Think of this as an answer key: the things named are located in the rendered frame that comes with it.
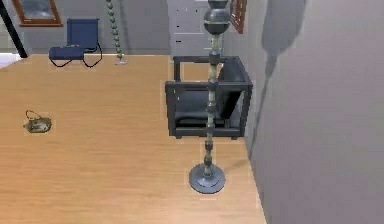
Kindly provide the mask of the blue lounge chair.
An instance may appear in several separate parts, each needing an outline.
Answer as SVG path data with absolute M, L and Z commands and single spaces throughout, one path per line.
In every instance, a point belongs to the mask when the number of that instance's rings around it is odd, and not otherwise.
M 92 68 L 103 58 L 102 48 L 99 43 L 99 19 L 73 19 L 67 20 L 67 44 L 62 47 L 51 47 L 48 57 L 51 63 L 60 68 L 65 67 L 70 62 L 77 60 Z M 100 51 L 100 58 L 89 65 L 85 61 L 86 53 Z

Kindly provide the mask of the grey beaded floor lamp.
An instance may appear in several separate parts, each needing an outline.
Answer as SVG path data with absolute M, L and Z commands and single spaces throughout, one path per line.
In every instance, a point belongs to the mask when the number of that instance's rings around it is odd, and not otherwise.
M 220 167 L 213 164 L 211 152 L 214 146 L 214 117 L 216 112 L 216 89 L 218 87 L 216 75 L 221 55 L 220 36 L 228 29 L 230 20 L 230 14 L 226 9 L 227 3 L 228 0 L 208 0 L 210 9 L 204 15 L 204 27 L 211 34 L 206 140 L 204 143 L 205 156 L 204 163 L 196 165 L 189 173 L 190 186 L 202 194 L 217 193 L 225 184 L 225 174 Z

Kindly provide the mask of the brown framed wall picture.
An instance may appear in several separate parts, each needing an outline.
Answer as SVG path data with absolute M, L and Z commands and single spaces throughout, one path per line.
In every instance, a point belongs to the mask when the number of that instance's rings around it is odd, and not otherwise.
M 231 0 L 230 2 L 230 21 L 239 34 L 244 32 L 246 7 L 247 0 Z

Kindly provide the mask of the black slanted beam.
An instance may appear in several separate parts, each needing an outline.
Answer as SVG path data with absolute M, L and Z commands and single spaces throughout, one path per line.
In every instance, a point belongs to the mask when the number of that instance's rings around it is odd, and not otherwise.
M 3 19 L 3 22 L 5 23 L 8 34 L 10 35 L 19 56 L 21 58 L 27 58 L 28 54 L 24 49 L 23 43 L 13 25 L 13 22 L 11 20 L 11 17 L 8 14 L 8 11 L 5 7 L 3 0 L 0 0 L 0 17 Z

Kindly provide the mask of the white chest of drawers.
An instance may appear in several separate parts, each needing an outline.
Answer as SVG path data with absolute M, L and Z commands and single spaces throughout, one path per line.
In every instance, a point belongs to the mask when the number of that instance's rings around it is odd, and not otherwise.
M 210 37 L 204 28 L 208 0 L 167 0 L 172 56 L 207 56 Z

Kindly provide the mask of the green beaded floor lamp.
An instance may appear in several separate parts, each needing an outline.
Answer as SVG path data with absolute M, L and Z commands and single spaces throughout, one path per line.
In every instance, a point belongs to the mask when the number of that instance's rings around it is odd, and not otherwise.
M 117 57 L 117 62 L 115 63 L 115 65 L 125 65 L 127 64 L 127 62 L 123 58 L 124 54 L 120 44 L 120 37 L 119 37 L 118 26 L 116 23 L 116 18 L 114 13 L 114 6 L 112 3 L 112 0 L 105 0 L 105 1 L 106 1 L 107 14 L 109 17 L 109 22 L 111 27 L 111 34 L 113 36 L 116 57 Z

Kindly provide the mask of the brown framed window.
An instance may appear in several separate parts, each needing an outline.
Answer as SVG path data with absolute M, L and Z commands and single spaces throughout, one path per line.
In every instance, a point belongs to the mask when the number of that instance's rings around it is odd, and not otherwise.
M 55 0 L 12 0 L 21 27 L 62 27 Z

